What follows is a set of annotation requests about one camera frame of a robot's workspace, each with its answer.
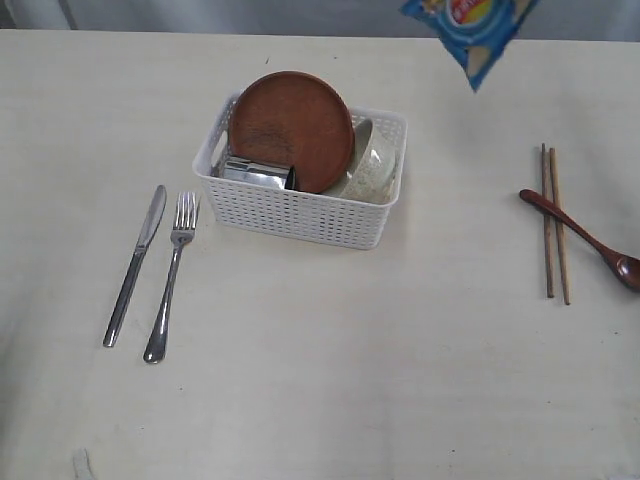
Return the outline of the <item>brown wooden plate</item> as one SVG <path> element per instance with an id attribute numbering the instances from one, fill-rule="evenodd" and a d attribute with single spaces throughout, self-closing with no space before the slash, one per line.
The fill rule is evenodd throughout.
<path id="1" fill-rule="evenodd" d="M 229 117 L 230 152 L 246 160 L 293 167 L 298 189 L 324 192 L 345 173 L 354 150 L 351 114 L 318 77 L 281 71 L 259 78 Z"/>

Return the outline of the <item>silver metal fork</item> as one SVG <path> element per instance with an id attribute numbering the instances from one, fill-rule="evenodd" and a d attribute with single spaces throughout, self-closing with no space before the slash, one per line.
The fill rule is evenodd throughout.
<path id="1" fill-rule="evenodd" d="M 172 256 L 167 280 L 153 329 L 143 353 L 143 360 L 147 364 L 157 364 L 165 358 L 171 303 L 181 255 L 184 247 L 191 243 L 195 237 L 198 213 L 199 200 L 197 194 L 195 192 L 181 192 L 177 197 L 170 235 Z"/>

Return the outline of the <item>silver table knife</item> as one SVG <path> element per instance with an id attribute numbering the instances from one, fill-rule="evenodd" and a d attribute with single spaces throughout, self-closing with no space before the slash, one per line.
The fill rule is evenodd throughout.
<path id="1" fill-rule="evenodd" d="M 106 328 L 102 341 L 102 345 L 105 348 L 112 348 L 116 344 L 141 265 L 161 222 L 166 205 L 166 198 L 166 187 L 164 185 L 158 185 L 152 197 L 152 201 L 134 247 L 131 261 L 127 268 L 126 275 Z"/>

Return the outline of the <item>blue chips bag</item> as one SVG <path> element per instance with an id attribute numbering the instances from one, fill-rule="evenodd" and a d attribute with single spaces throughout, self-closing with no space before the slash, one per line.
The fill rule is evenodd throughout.
<path id="1" fill-rule="evenodd" d="M 515 37 L 536 0 L 413 0 L 400 12 L 435 31 L 476 91 Z"/>

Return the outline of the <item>dark wooden spoon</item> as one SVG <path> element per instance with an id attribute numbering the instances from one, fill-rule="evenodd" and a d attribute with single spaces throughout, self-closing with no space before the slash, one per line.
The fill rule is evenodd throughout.
<path id="1" fill-rule="evenodd" d="M 615 251 L 590 235 L 576 221 L 568 216 L 561 208 L 545 199 L 541 194 L 522 189 L 519 197 L 539 209 L 541 212 L 554 217 L 562 224 L 573 230 L 578 236 L 590 244 L 603 258 L 612 270 L 614 276 L 628 289 L 639 292 L 639 260 L 635 257 Z"/>

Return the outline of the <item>white perforated plastic basket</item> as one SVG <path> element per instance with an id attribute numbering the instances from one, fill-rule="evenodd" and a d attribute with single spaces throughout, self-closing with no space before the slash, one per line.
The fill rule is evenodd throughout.
<path id="1" fill-rule="evenodd" d="M 401 191 L 408 137 L 408 121 L 396 112 L 354 106 L 349 109 L 352 123 L 370 119 L 396 153 L 395 177 L 390 199 L 372 204 L 291 190 L 227 180 L 212 174 L 229 156 L 225 146 L 214 155 L 240 94 L 227 96 L 193 162 L 204 196 L 215 219 L 226 226 L 303 241 L 360 250 L 370 250 L 380 241 L 392 207 Z"/>

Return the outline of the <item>speckled ceramic bowl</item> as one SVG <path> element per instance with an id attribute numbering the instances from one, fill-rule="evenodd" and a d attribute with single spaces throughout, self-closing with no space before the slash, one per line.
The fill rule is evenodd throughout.
<path id="1" fill-rule="evenodd" d="M 396 165 L 396 150 L 370 118 L 354 129 L 352 160 L 346 172 L 324 195 L 372 204 L 388 201 Z"/>

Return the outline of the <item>shiny steel cup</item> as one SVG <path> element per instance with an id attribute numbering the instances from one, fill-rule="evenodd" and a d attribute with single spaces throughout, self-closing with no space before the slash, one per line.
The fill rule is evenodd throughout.
<path id="1" fill-rule="evenodd" d="M 229 156 L 223 161 L 219 167 L 219 177 L 278 190 L 295 191 L 298 188 L 293 166 L 261 163 L 235 156 Z"/>

